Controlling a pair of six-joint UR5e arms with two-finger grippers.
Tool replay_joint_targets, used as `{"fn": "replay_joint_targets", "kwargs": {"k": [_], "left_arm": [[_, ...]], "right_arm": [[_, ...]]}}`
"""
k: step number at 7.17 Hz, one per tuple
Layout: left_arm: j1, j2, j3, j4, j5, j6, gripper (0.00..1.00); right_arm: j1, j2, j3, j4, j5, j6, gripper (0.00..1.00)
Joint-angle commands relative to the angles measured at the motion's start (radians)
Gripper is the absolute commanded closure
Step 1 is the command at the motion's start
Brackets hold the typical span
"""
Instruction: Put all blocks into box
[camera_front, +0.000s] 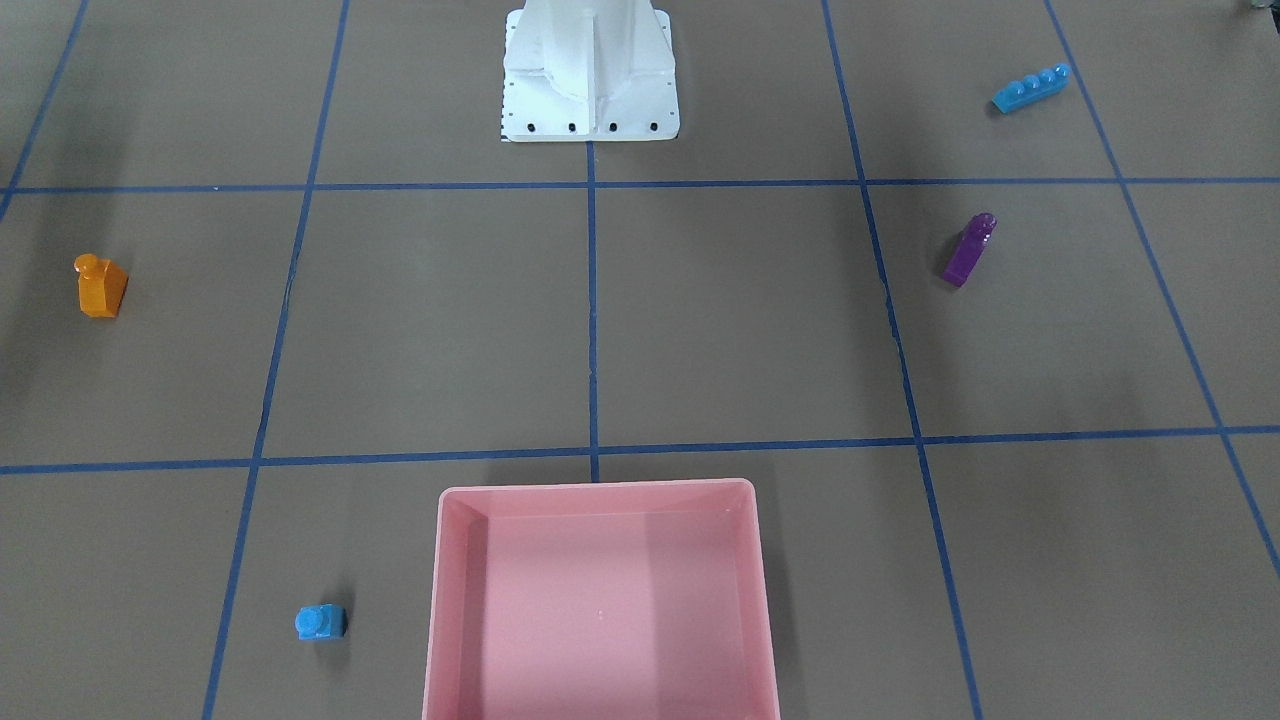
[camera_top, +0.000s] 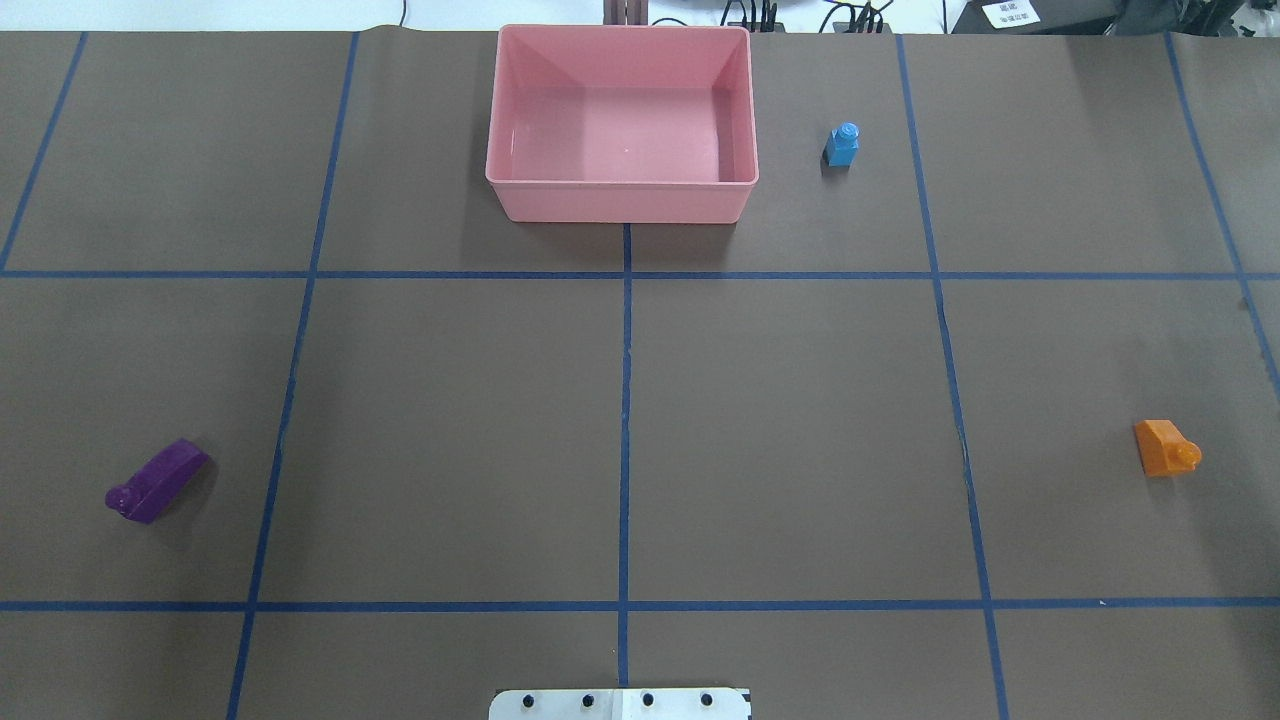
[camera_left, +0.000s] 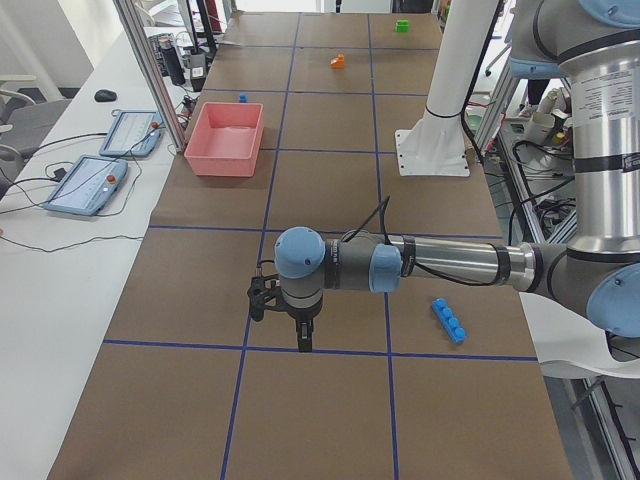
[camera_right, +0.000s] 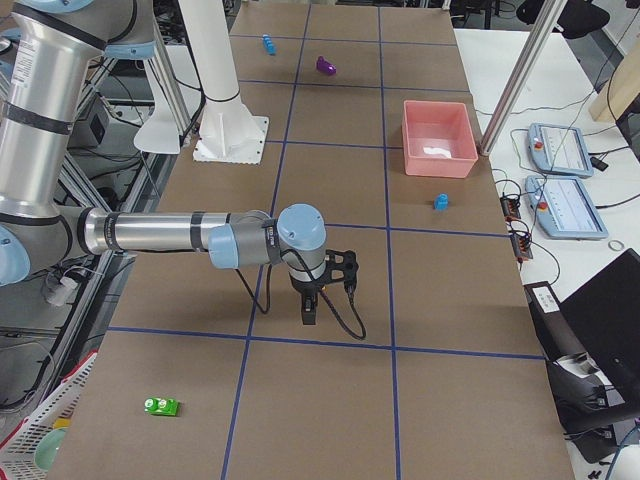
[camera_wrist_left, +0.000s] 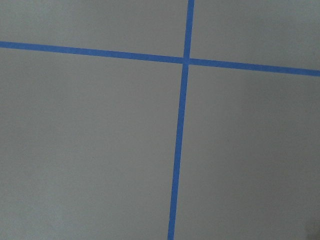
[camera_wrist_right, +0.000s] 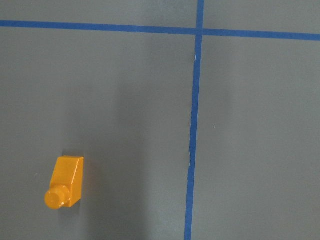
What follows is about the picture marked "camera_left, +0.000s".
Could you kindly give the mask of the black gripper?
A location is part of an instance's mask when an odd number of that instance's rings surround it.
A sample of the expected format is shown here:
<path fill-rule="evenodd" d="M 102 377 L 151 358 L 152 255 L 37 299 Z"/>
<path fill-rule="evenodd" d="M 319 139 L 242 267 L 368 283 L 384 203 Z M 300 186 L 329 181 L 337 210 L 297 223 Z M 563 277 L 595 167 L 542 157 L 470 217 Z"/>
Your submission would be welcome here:
<path fill-rule="evenodd" d="M 283 309 L 296 320 L 297 346 L 299 352 L 313 351 L 313 319 L 321 312 L 323 290 L 318 289 L 310 295 L 296 297 L 282 290 Z"/>

